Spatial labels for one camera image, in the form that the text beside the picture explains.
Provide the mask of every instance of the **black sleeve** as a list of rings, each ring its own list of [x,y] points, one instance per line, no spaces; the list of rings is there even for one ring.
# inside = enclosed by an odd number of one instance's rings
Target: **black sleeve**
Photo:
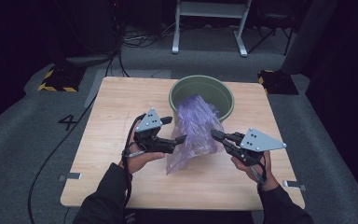
[[[308,224],[313,223],[310,215],[292,202],[282,186],[269,191],[259,191],[264,207],[264,219],[268,224]]]
[[[124,170],[112,163],[97,191],[82,203],[73,223],[122,223],[126,190]]]

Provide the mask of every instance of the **hand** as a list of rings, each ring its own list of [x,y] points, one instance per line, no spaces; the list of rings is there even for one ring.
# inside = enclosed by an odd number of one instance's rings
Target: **hand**
[[[132,134],[131,134],[130,143],[134,141],[133,140],[134,132],[132,132]],[[130,152],[131,153],[134,153],[134,152],[137,152],[137,151],[141,151],[141,149],[138,148],[138,145],[133,144],[132,146],[130,146]],[[165,157],[165,154],[162,153],[162,152],[147,152],[147,153],[141,154],[141,155],[133,157],[133,158],[127,158],[127,162],[128,162],[128,166],[129,166],[129,173],[133,174],[133,173],[141,170],[142,168],[144,168],[144,166],[149,161],[159,160],[159,159],[162,159],[164,157]],[[124,169],[123,161],[120,161],[118,166],[120,166],[120,167],[122,167]]]
[[[267,191],[277,188],[279,183],[271,172],[271,157],[269,155],[269,151],[264,152],[264,158],[262,157],[260,162],[266,166],[267,182],[261,187],[261,189],[263,191]],[[250,167],[243,165],[243,163],[235,157],[231,157],[231,161],[234,163],[237,169],[244,171],[249,176],[249,178],[254,180],[254,182],[257,182],[257,179],[255,178],[255,175],[253,174]],[[263,170],[261,169],[260,165],[254,165],[254,168],[259,174],[262,174]]]

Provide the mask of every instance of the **person's left hand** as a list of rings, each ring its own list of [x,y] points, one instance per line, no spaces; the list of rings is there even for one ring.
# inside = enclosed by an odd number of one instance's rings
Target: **person's left hand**
[[[132,134],[131,134],[130,143],[134,141],[133,140],[134,132],[132,132]],[[141,151],[141,149],[138,148],[138,145],[133,144],[132,146],[130,146],[131,153],[134,153],[137,151]],[[127,162],[129,165],[129,173],[133,174],[133,173],[141,170],[149,161],[159,160],[164,157],[165,157],[165,154],[162,152],[147,152],[147,153],[143,153],[143,154],[133,157],[133,158],[127,158]],[[120,166],[124,169],[123,161],[120,161],[118,166]]]

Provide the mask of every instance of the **green bucket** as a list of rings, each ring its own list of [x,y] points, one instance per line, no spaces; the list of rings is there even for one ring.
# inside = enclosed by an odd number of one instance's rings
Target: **green bucket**
[[[220,122],[228,118],[234,109],[234,96],[226,84],[214,77],[195,75],[179,79],[171,87],[169,101],[175,116],[176,107],[194,94],[199,94],[206,103],[216,106]]]

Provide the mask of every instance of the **plastic bag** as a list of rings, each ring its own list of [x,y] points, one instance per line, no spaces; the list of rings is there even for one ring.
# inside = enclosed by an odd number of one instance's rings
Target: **plastic bag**
[[[205,103],[197,94],[187,97],[178,106],[172,139],[183,134],[187,138],[183,144],[176,146],[173,154],[167,155],[167,175],[187,168],[188,161],[193,157],[224,150],[211,135],[212,129],[224,131],[218,117],[218,109]]]

